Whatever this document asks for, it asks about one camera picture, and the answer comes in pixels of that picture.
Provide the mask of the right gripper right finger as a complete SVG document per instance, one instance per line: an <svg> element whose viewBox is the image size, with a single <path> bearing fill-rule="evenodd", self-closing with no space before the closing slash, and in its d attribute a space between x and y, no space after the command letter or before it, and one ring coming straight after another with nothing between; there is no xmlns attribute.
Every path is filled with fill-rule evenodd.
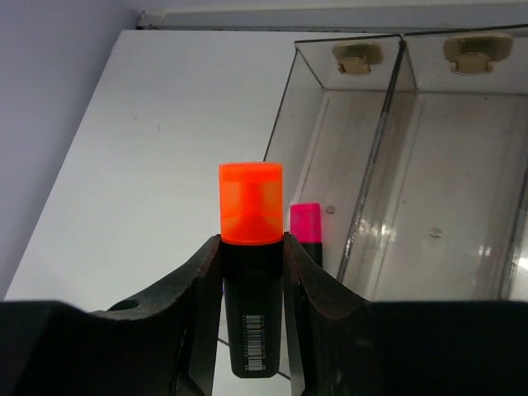
<svg viewBox="0 0 528 396"><path fill-rule="evenodd" d="M293 395L371 394L369 304L285 235L285 325Z"/></svg>

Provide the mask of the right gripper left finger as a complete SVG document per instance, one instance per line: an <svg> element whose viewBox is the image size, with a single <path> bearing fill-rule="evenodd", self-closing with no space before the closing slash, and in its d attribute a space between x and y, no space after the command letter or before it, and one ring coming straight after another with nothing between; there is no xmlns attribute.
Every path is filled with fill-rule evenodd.
<svg viewBox="0 0 528 396"><path fill-rule="evenodd" d="M90 395L210 395L221 300L220 240L107 311L89 314L102 344Z"/></svg>

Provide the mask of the orange highlighter marker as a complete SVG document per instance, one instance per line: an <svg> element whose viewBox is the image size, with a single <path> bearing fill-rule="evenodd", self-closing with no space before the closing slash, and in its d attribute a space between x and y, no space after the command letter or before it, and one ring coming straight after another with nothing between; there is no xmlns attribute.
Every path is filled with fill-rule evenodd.
<svg viewBox="0 0 528 396"><path fill-rule="evenodd" d="M276 375L281 358L283 169L219 165L220 255L232 372Z"/></svg>

